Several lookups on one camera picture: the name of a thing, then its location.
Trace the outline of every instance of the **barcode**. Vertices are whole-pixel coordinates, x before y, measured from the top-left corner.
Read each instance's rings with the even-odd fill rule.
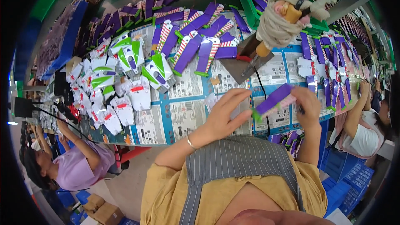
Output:
[[[186,103],[186,110],[187,110],[187,111],[193,110],[193,109],[192,109],[192,103],[191,103],[191,102],[190,102],[190,103]]]

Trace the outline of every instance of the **woman's left hand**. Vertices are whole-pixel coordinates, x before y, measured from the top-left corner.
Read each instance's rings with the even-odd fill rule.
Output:
[[[204,136],[202,144],[193,145],[195,147],[202,147],[208,143],[227,137],[248,120],[252,115],[251,109],[243,111],[233,120],[230,119],[230,114],[250,95],[251,90],[247,89],[230,89],[225,93],[214,105],[206,122],[195,131]]]

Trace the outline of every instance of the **gray striped apron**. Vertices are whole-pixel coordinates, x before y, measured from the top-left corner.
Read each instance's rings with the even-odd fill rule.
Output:
[[[204,184],[244,176],[282,176],[305,212],[303,198],[286,149],[254,137],[227,137],[202,147],[186,158],[188,195],[179,224],[194,225]]]

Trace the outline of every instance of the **cardboard box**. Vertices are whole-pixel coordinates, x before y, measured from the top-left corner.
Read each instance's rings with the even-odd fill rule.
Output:
[[[120,208],[107,202],[94,213],[94,219],[103,225],[118,225],[123,217]]]

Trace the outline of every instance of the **yellow shirt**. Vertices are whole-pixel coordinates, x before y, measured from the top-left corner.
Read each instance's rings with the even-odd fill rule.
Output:
[[[306,212],[323,217],[328,200],[319,178],[318,168],[309,163],[294,161],[291,155],[289,158],[296,173]],[[187,181],[186,164],[178,172],[153,164],[147,171],[140,223],[178,224],[187,196]],[[195,224],[215,224],[246,182],[251,182],[259,188],[282,210],[298,210],[296,198],[281,176],[226,178],[203,185],[197,211],[197,214],[201,215],[196,217]]]

